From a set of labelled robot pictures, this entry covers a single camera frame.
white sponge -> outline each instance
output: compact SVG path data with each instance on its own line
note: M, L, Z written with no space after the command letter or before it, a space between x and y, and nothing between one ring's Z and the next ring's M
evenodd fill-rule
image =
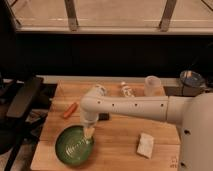
M154 137L149 134L141 133L137 153L150 159L152 157L153 146Z

black cable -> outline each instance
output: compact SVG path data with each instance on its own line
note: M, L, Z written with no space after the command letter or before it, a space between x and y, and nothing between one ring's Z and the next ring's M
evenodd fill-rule
M205 46L205 49L208 49L208 48L210 48L210 47L213 47L213 42L208 43L208 44ZM189 70L197 63L197 61L199 60L199 58L200 58L200 55L199 55L199 56L196 56L196 57L193 59L191 65L186 69L186 73L185 73L186 76L185 76L185 78L184 78L184 80L183 80L183 85L182 85L182 89L181 89L181 95L182 95L182 96L184 96L184 88L185 88L185 86L186 86L185 82L186 82L186 79L187 79L188 72L189 72Z

small bottle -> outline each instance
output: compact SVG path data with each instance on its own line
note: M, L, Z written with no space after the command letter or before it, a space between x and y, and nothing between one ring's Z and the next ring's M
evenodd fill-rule
M121 91L124 97L135 97L133 90L124 81L121 82Z

green bowl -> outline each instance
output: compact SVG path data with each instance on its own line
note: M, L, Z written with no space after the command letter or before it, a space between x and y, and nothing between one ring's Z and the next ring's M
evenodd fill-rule
M94 139L84 138L83 127L76 125L66 128L57 138L55 152L58 159L70 166L79 166L90 156Z

tabletop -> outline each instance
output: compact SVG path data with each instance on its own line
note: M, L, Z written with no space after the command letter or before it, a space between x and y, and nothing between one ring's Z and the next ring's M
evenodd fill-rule
M80 124L80 107L68 119L62 113L77 102L96 83L103 85L109 96L123 96L117 82L59 82L48 117L43 126L31 169L35 171L176 171L180 140L176 127L142 118L110 114L110 120L99 121L94 134L95 145L89 159L79 167L60 162L55 154L59 134L67 127ZM143 96L143 83L128 83L136 96ZM154 137L151 159L136 153L140 133Z

